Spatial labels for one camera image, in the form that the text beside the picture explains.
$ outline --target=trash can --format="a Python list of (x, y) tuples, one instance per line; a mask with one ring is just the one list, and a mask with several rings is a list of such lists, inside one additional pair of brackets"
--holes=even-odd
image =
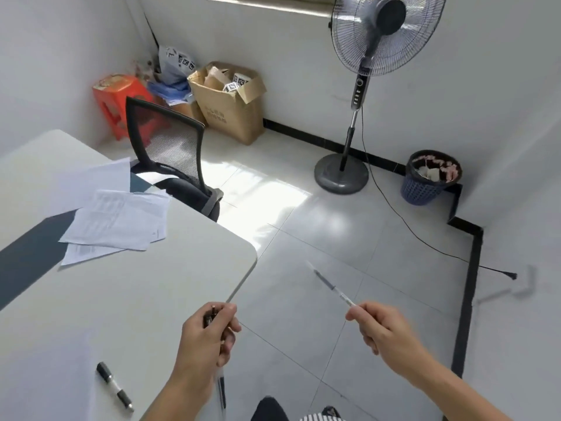
[[(438, 168), (439, 180), (433, 181), (421, 175), (418, 170), (423, 166), (433, 172)], [(457, 183), (460, 178), (462, 178), (462, 168), (455, 158), (438, 150), (420, 150), (409, 157), (401, 186), (401, 196), (410, 204), (426, 205), (448, 186)]]

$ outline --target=black pen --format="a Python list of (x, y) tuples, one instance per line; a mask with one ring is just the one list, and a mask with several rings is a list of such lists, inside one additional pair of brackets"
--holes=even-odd
[[(210, 313), (206, 314), (203, 317), (202, 326), (206, 328), (208, 325), (210, 325), (217, 314), (218, 311), (216, 310), (216, 307), (212, 306), (212, 310), (210, 311)], [(220, 368), (219, 370), (219, 375), (220, 377), (218, 378), (218, 391), (220, 393), (220, 403), (222, 405), (222, 408), (226, 409), (226, 388), (224, 387), (224, 372), (222, 371), (222, 368)]]
[(98, 363), (97, 371), (99, 375), (102, 376), (103, 381), (105, 381), (111, 388), (111, 390), (117, 395), (119, 400), (123, 403), (124, 407), (130, 412), (134, 412), (132, 401), (127, 396), (127, 393), (125, 393), (124, 390), (120, 388), (119, 385), (115, 382), (115, 380), (113, 379), (113, 374), (111, 374), (111, 371), (109, 370), (109, 368), (107, 368), (105, 362)]

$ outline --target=fan base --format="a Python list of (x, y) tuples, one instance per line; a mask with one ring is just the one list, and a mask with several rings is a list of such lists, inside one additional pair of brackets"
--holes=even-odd
[(331, 154), (321, 158), (314, 169), (316, 182), (333, 194), (355, 194), (368, 183), (368, 169), (362, 161), (349, 156), (345, 170), (340, 171), (342, 158), (342, 154)]

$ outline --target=black cable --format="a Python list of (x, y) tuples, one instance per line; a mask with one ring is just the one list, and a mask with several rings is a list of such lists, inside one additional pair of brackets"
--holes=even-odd
[[(391, 208), (392, 211), (397, 214), (397, 216), (403, 221), (403, 223), (405, 224), (405, 226), (407, 226), (407, 228), (413, 234), (413, 236), (415, 236), (419, 241), (424, 243), (427, 247), (432, 248), (433, 250), (439, 252), (440, 254), (447, 255), (447, 256), (453, 257), (453, 258), (457, 258), (458, 260), (465, 261), (466, 263), (469, 263), (468, 260), (465, 260), (461, 257), (458, 257), (457, 255), (447, 254), (443, 251), (440, 251), (438, 248), (433, 247), (431, 244), (428, 244), (427, 242), (423, 241), (421, 238), (419, 238), (417, 236), (417, 234), (415, 232), (413, 232), (413, 230), (411, 229), (411, 227), (409, 227), (409, 225), (407, 224), (405, 219), (401, 216), (401, 214), (398, 213), (394, 207), (392, 207), (392, 205), (388, 201), (388, 198), (386, 198), (386, 196), (382, 192), (382, 189), (380, 189), (380, 186), (378, 186), (378, 183), (376, 182), (376, 179), (374, 178), (374, 173), (372, 172), (372, 165), (370, 164), (370, 161), (368, 160), (368, 152), (366, 151), (366, 145), (364, 143), (364, 112), (362, 112), (362, 108), (360, 109), (360, 118), (361, 118), (361, 123), (362, 123), (362, 126), (361, 126), (362, 147), (364, 148), (364, 153), (365, 153), (366, 161), (367, 161), (366, 163), (368, 164), (368, 170), (370, 170), (370, 176), (372, 176), (372, 181), (374, 181), (374, 184), (376, 185), (376, 187), (378, 188), (378, 190), (380, 191), (380, 193), (384, 197), (385, 201), (388, 203), (389, 208)], [(479, 265), (479, 267), (482, 268), (482, 269), (487, 269), (487, 270), (492, 270), (494, 272), (502, 273), (504, 275), (507, 275), (511, 279), (516, 279), (518, 277), (518, 275), (516, 273), (505, 272), (503, 270), (492, 269), (490, 267), (486, 267), (486, 266), (482, 266), (482, 265)]]

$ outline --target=black baseboard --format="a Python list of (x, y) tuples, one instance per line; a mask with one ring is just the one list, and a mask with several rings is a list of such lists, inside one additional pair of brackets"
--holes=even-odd
[[(295, 128), (279, 124), (278, 122), (263, 119), (265, 128), (276, 131), (281, 134), (302, 140), (320, 148), (328, 149), (332, 152), (343, 153), (344, 146), (323, 137), (309, 134)], [(393, 173), (405, 176), (405, 165), (380, 156), (368, 154), (364, 151), (351, 148), (349, 155), (358, 158), (362, 162), (367, 162), (375, 167), (391, 171)], [(456, 217), (456, 210), (459, 204), (459, 198), (462, 193), (462, 185), (460, 183), (453, 184), (446, 188), (447, 192), (454, 195), (454, 200), (448, 217), (448, 225), (455, 227), (465, 233), (473, 235), (473, 243), (471, 246), (470, 262), (467, 267), (466, 285), (463, 292), (462, 309), (460, 312), (458, 333), (456, 334), (456, 344), (454, 346), (454, 355), (452, 360), (452, 372), (460, 378), (463, 375), (463, 369), (466, 361), (467, 341), (470, 336), (471, 314), (473, 296), (475, 295), (475, 286), (477, 284), (477, 271), (479, 268), (479, 260), (481, 256), (481, 246), (483, 244), (483, 229), (468, 222), (467, 220)]]

